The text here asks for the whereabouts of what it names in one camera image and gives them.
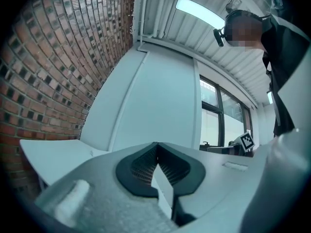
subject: brick wall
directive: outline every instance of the brick wall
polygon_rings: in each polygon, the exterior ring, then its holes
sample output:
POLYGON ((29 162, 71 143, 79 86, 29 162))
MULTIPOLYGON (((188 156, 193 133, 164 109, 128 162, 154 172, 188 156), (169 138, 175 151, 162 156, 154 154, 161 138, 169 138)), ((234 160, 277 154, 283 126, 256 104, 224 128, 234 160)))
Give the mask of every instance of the brick wall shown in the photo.
POLYGON ((37 175, 20 139, 79 139, 105 80, 131 48, 134 0, 29 0, 0 51, 0 157, 17 192, 37 175))

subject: person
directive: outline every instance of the person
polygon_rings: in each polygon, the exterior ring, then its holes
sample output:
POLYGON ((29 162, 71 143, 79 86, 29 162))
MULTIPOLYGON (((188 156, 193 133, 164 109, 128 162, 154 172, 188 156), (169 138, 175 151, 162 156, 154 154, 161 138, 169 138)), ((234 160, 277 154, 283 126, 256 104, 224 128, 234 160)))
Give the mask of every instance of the person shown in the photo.
POLYGON ((309 37, 299 29, 299 21, 293 16, 284 0, 272 3, 271 14, 259 17, 249 11, 229 10, 225 18, 224 33, 219 36, 233 47, 264 51, 263 63, 270 78, 273 104, 276 113, 274 135, 280 136, 294 128, 293 121, 278 95, 278 91, 295 71, 310 45, 309 37))

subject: white table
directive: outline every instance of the white table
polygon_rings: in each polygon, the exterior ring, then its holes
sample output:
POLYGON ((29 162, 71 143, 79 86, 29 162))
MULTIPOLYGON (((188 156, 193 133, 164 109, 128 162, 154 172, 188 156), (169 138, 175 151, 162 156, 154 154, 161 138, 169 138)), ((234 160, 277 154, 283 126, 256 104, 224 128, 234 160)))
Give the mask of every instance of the white table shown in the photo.
POLYGON ((97 150, 80 140, 21 140, 20 145, 38 176, 47 185, 52 185, 83 162, 110 153, 97 150))

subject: ceiling light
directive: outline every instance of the ceiling light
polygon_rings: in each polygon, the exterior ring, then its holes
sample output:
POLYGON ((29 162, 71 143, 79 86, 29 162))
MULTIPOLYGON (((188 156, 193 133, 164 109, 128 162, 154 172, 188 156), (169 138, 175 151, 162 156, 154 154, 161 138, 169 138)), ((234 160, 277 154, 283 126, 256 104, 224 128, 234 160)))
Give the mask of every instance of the ceiling light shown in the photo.
POLYGON ((178 0, 176 9, 189 13, 216 29, 221 29, 225 26, 225 21, 220 16, 191 0, 178 0))
POLYGON ((268 99, 269 99, 270 104, 272 104, 273 101, 272 101, 272 93, 271 93, 271 91, 267 92, 267 95, 268 95, 268 99))

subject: white ceiling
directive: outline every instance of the white ceiling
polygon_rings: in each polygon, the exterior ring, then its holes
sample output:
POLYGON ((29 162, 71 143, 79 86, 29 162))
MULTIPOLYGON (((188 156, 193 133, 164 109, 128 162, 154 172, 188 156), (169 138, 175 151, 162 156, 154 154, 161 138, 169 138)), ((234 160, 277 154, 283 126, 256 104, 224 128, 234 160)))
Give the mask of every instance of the white ceiling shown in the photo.
MULTIPOLYGON (((225 6, 230 0, 192 1, 205 6, 224 19, 227 15, 225 6)), ((170 41, 203 55, 205 59, 231 74, 256 103, 269 104, 266 94, 269 78, 265 74, 265 67, 262 63, 263 51, 244 51, 226 45, 220 48, 214 38, 213 28, 192 15, 176 10, 176 3, 177 0, 164 0, 158 29, 162 25, 165 26, 165 35, 160 40, 170 41), (170 13, 167 20, 164 20, 167 10, 170 13)), ((153 33, 158 4, 159 0, 147 0, 144 34, 153 33)), ((262 16, 269 11, 270 0, 237 0, 237 7, 262 16)), ((134 28, 136 32, 139 32, 139 23, 134 23, 134 28)))

